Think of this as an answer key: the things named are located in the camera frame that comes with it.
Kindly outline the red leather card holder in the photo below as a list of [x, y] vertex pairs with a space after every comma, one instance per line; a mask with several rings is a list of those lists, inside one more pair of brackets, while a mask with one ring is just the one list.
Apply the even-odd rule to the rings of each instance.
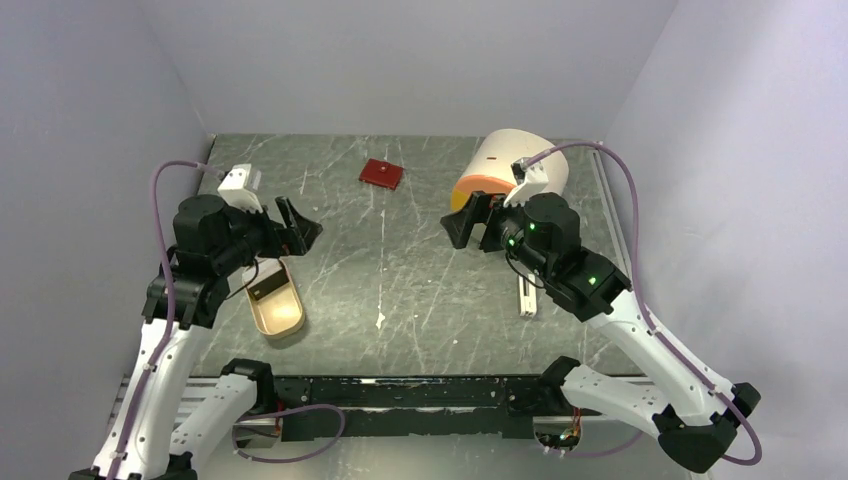
[[404, 168], [385, 160], [369, 158], [358, 179], [373, 186], [396, 190], [404, 174]]

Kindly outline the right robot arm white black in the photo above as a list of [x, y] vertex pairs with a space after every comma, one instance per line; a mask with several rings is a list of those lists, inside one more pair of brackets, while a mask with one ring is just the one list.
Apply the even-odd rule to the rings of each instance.
[[650, 379], [648, 387], [601, 374], [569, 357], [542, 374], [539, 398], [550, 413], [571, 406], [621, 421], [656, 439], [679, 466], [699, 474], [721, 460], [761, 400], [750, 383], [732, 383], [698, 359], [647, 309], [627, 275], [581, 242], [579, 214], [560, 195], [522, 206], [475, 191], [440, 220], [456, 249], [484, 225], [482, 251], [502, 252], [534, 274], [562, 310], [611, 340]]

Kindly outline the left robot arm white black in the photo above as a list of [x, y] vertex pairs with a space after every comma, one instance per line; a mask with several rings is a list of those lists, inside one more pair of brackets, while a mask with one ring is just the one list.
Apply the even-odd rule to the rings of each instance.
[[270, 365], [235, 358], [222, 369], [215, 391], [175, 423], [191, 371], [230, 294], [230, 276], [262, 259], [304, 256], [323, 231], [288, 198], [275, 202], [279, 222], [265, 206], [247, 212], [211, 194], [180, 203], [172, 222], [176, 242], [147, 288], [125, 399], [92, 466], [71, 478], [195, 479], [234, 423], [281, 411]]

